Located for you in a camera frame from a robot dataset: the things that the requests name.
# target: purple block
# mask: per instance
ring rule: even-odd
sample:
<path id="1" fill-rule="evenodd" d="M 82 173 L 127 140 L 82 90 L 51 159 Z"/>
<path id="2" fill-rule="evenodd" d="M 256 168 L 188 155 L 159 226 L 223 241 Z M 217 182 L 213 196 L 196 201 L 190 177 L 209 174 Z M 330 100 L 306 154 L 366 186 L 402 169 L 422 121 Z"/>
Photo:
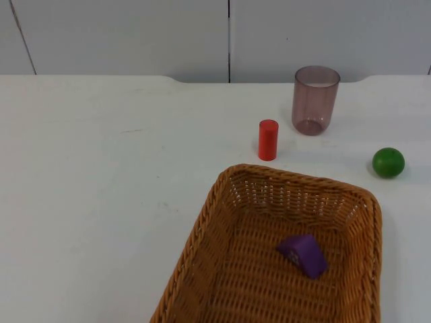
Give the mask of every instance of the purple block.
<path id="1" fill-rule="evenodd" d="M 328 268 L 316 239 L 310 234 L 288 237 L 277 250 L 311 279 L 316 279 Z"/>

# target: wall seam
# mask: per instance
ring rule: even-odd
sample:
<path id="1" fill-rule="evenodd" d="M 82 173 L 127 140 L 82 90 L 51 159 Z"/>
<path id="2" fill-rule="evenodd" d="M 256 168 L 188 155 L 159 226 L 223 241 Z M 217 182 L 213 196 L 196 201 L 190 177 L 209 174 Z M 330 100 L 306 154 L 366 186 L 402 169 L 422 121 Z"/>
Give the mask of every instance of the wall seam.
<path id="1" fill-rule="evenodd" d="M 9 0 L 9 5 L 11 7 L 11 11 L 12 11 L 13 18 L 15 20 L 15 24 L 16 24 L 18 30 L 20 31 L 22 42 L 24 43 L 24 47 L 26 48 L 28 59 L 30 60 L 30 64 L 32 65 L 32 68 L 33 68 L 33 73 L 35 75 L 37 75 L 36 68 L 34 66 L 32 56 L 30 55 L 30 50 L 28 49 L 26 39 L 24 38 L 24 33 L 22 32 L 21 24 L 20 24 L 20 21 L 18 20 L 18 15 L 16 13 L 15 7 L 13 6 L 12 0 Z"/>

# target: green ball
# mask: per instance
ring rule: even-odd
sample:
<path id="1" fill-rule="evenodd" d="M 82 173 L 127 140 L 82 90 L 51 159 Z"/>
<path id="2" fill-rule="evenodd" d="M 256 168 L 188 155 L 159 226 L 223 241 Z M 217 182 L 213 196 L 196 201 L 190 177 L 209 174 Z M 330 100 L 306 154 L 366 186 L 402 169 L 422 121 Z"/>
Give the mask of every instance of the green ball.
<path id="1" fill-rule="evenodd" d="M 405 165 L 403 154 L 395 148 L 383 148 L 377 151 L 372 158 L 374 171 L 383 178 L 400 175 Z"/>

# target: cup rim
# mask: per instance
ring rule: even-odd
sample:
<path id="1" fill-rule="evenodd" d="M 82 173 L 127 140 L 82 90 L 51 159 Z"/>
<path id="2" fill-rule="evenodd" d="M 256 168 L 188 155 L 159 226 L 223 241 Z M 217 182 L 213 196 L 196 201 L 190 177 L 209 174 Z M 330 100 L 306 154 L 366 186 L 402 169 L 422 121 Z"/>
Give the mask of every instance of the cup rim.
<path id="1" fill-rule="evenodd" d="M 305 84 L 304 82 L 302 82 L 302 81 L 300 81 L 298 79 L 298 73 L 301 72 L 303 69 L 309 69 L 310 67 L 322 67 L 324 69 L 328 69 L 328 70 L 330 70 L 330 71 L 332 71 L 332 72 L 334 72 L 336 74 L 338 80 L 336 82 L 334 82 L 333 84 L 328 85 L 328 86 L 313 86 L 313 85 L 310 85 L 310 84 Z M 297 70 L 295 72 L 295 81 L 297 81 L 298 83 L 302 84 L 303 86 L 312 87 L 313 89 L 329 89 L 330 87 L 338 85 L 339 82 L 341 81 L 341 77 L 339 76 L 339 73 L 336 70 L 334 70 L 334 69 L 332 69 L 330 67 L 326 67 L 326 66 L 322 66 L 322 65 L 308 65 L 308 66 L 301 67 L 299 70 Z"/>

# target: cup base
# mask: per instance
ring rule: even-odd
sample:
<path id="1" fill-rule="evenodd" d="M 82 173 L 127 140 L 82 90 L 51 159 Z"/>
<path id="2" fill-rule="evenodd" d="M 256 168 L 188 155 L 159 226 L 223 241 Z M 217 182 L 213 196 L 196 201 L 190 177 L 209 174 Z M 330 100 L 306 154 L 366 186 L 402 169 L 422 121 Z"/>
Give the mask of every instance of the cup base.
<path id="1" fill-rule="evenodd" d="M 324 131 L 324 128 L 321 126 L 321 124 L 313 120 L 303 120 L 297 124 L 294 124 L 294 126 L 296 130 L 307 136 L 317 136 Z"/>

